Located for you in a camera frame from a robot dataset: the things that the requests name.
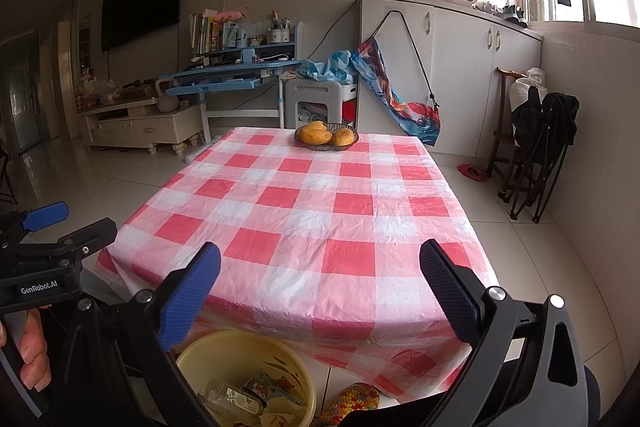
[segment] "colorful slipper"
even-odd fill
[[[468,163],[458,165],[458,172],[476,182],[486,181],[486,172],[484,172],[482,169],[477,169],[473,165],[469,165]]]
[[[367,383],[352,383],[324,409],[314,427],[340,425],[351,411],[369,411],[380,404],[380,391]]]

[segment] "fruit basket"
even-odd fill
[[[351,147],[354,143],[357,143],[358,140],[360,139],[358,132],[351,125],[347,125],[345,123],[326,123],[324,125],[326,126],[327,131],[329,131],[332,134],[336,132],[338,129],[342,129],[342,128],[350,129],[353,132],[353,135],[356,137],[356,139],[353,141],[353,143],[350,143],[348,145],[333,145],[332,143],[325,143],[324,145],[309,145],[308,143],[304,143],[300,139],[300,130],[302,130],[302,127],[299,127],[296,129],[296,132],[293,135],[296,143],[298,145],[301,145],[302,147],[311,149],[312,151],[344,151],[345,149],[348,149],[349,147]]]

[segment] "flat screen tv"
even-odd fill
[[[180,22],[180,0],[102,0],[102,50]]]

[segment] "bolt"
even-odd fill
[[[91,307],[91,299],[80,299],[78,302],[78,309],[81,312],[87,311]]]
[[[151,299],[154,298],[154,293],[151,290],[140,290],[136,293],[136,301],[140,304],[146,304],[151,302]]]
[[[507,293],[500,286],[491,286],[487,293],[494,301],[502,301],[507,296]]]
[[[559,295],[551,295],[549,302],[556,308],[562,308],[564,306],[564,299]]]

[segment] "bag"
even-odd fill
[[[433,103],[433,107],[420,102],[404,103],[396,94],[391,86],[388,76],[386,76],[385,63],[376,41],[376,33],[385,23],[386,19],[392,13],[399,13],[404,21],[404,26],[409,33],[409,38],[414,45],[415,54],[420,62],[422,74],[429,88],[429,97]],[[435,145],[440,133],[440,115],[438,113],[438,104],[435,101],[429,79],[424,71],[424,66],[418,55],[418,49],[415,47],[414,38],[411,36],[409,26],[404,19],[404,15],[398,10],[391,10],[386,14],[385,18],[373,32],[369,40],[363,42],[357,51],[351,55],[351,64],[362,77],[367,87],[375,94],[380,102],[386,107],[389,114],[398,122],[398,125],[409,136],[416,136],[426,145]]]

